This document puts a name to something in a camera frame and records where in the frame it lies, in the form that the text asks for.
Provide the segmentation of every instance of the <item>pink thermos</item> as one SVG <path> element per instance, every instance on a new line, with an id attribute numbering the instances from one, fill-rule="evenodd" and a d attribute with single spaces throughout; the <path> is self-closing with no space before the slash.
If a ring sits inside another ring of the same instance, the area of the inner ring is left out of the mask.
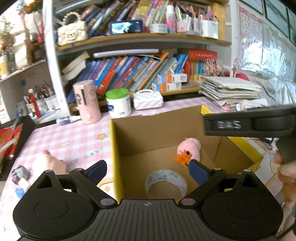
<path id="1" fill-rule="evenodd" d="M 73 85 L 81 120 L 84 124 L 92 124 L 102 117 L 93 80 L 84 80 Z"/>

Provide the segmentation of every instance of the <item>pink plush toy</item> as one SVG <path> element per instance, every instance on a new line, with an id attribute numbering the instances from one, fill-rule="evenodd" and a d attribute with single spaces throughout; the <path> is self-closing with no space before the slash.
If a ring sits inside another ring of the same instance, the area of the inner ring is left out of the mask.
<path id="1" fill-rule="evenodd" d="M 174 160 L 182 164 L 186 169 L 190 160 L 195 159 L 200 161 L 200 142 L 196 138 L 185 138 L 185 141 L 182 141 L 178 146 L 177 155 Z"/>
<path id="2" fill-rule="evenodd" d="M 39 177 L 45 170 L 53 170 L 55 174 L 66 174 L 67 165 L 44 150 L 33 162 L 32 171 L 35 177 Z"/>

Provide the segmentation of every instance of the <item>green lid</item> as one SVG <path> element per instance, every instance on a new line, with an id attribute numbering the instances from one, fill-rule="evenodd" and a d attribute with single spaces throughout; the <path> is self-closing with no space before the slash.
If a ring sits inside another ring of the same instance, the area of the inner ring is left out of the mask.
<path id="1" fill-rule="evenodd" d="M 106 92 L 106 98 L 110 100 L 121 99 L 128 96 L 128 89 L 114 89 Z"/>

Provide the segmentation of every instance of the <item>white quilted purse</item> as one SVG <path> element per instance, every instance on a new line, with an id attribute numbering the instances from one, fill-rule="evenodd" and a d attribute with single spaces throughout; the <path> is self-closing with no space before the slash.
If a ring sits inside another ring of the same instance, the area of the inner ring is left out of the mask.
<path id="1" fill-rule="evenodd" d="M 70 15 L 76 15 L 77 21 L 66 25 L 66 20 Z M 77 12 L 70 12 L 64 16 L 62 26 L 57 30 L 60 46 L 87 39 L 87 26 L 85 21 L 81 21 Z"/>
<path id="2" fill-rule="evenodd" d="M 133 106 L 136 110 L 160 108 L 163 105 L 163 97 L 159 91 L 140 90 L 133 94 Z"/>

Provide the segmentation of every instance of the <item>screw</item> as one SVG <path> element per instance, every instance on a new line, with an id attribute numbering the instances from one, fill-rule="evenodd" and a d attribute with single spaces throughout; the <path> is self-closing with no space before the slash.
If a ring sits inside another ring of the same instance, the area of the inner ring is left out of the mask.
<path id="1" fill-rule="evenodd" d="M 182 199 L 181 203 L 186 206 L 192 206 L 195 204 L 195 200 L 192 198 L 184 198 Z"/>
<path id="2" fill-rule="evenodd" d="M 115 201 L 111 198 L 104 198 L 101 200 L 101 204 L 104 206 L 110 206 L 113 205 L 115 203 Z"/>

